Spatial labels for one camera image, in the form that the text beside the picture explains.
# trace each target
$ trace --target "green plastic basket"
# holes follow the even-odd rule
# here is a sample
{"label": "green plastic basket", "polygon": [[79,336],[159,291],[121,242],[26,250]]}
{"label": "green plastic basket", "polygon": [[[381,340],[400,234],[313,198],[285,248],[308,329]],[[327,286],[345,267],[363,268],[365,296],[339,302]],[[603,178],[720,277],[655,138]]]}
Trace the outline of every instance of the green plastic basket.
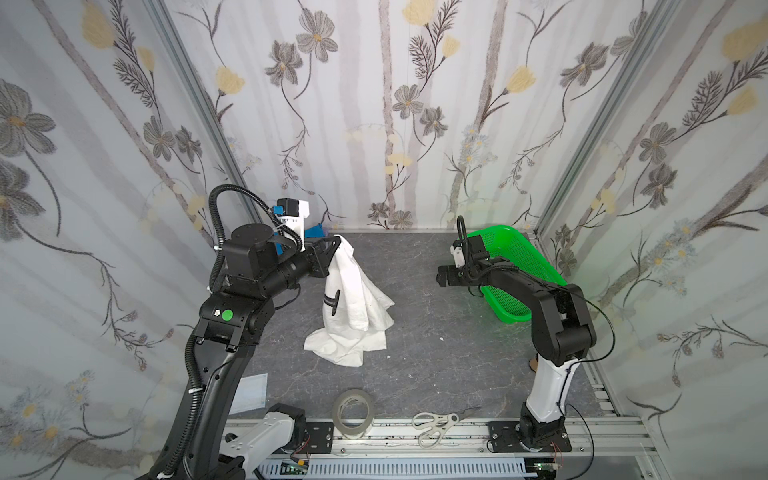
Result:
{"label": "green plastic basket", "polygon": [[[522,270],[543,280],[565,285],[557,270],[531,245],[523,234],[506,225],[496,225],[469,234],[480,235],[491,257],[508,258]],[[504,323],[527,322],[531,319],[531,310],[512,295],[493,286],[481,286],[480,290],[499,320]]]}

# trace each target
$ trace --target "gray tabletop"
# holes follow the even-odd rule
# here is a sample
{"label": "gray tabletop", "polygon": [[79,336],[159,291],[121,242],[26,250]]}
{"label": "gray tabletop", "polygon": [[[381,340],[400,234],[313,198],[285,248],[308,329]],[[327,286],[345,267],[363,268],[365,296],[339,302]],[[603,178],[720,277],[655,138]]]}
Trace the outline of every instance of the gray tabletop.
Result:
{"label": "gray tabletop", "polygon": [[[451,263],[452,233],[349,233],[366,275],[395,302],[387,349],[366,352],[361,367],[333,365],[303,349],[323,327],[324,280],[302,280],[302,294],[278,311],[243,376],[267,373],[266,405],[287,403],[307,417],[329,418],[333,400],[347,389],[367,391],[377,417],[449,413],[481,406],[478,417],[517,417],[533,386],[535,354],[529,323],[500,322],[485,299],[466,288],[440,288],[439,265]],[[281,294],[283,303],[294,292]],[[584,416],[601,409],[582,369],[568,401]],[[265,409],[236,418],[261,418]]]}

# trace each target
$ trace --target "white sticker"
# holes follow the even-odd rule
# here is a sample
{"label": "white sticker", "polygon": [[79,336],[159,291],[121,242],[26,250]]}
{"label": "white sticker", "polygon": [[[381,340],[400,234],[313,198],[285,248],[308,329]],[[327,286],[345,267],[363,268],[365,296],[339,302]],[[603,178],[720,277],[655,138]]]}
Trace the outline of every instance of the white sticker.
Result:
{"label": "white sticker", "polygon": [[266,373],[247,376],[237,384],[230,415],[266,406]]}

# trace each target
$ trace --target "black strap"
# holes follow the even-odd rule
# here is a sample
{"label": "black strap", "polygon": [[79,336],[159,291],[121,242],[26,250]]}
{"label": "black strap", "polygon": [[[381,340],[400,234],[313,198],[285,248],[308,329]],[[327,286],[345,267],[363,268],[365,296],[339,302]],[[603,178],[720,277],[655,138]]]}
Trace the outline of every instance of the black strap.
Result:
{"label": "black strap", "polygon": [[339,306],[339,296],[341,295],[341,290],[336,291],[336,296],[334,298],[331,298],[327,296],[326,294],[323,294],[323,303],[325,303],[327,306],[331,307],[333,310],[331,310],[331,316],[336,315],[336,308]]}

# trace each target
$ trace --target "wallpaper panel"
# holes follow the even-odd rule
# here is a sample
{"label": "wallpaper panel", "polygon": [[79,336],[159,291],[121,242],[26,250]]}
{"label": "wallpaper panel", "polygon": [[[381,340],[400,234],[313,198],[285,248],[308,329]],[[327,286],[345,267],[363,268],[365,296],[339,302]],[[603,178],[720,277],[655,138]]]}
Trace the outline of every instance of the wallpaper panel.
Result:
{"label": "wallpaper panel", "polygon": [[530,230],[653,7],[165,3],[246,182],[374,230]]}
{"label": "wallpaper panel", "polygon": [[141,4],[3,2],[0,72],[0,470],[136,478],[207,297],[213,144]]}
{"label": "wallpaper panel", "polygon": [[767,74],[765,2],[683,2],[543,232],[678,480],[765,476]]}

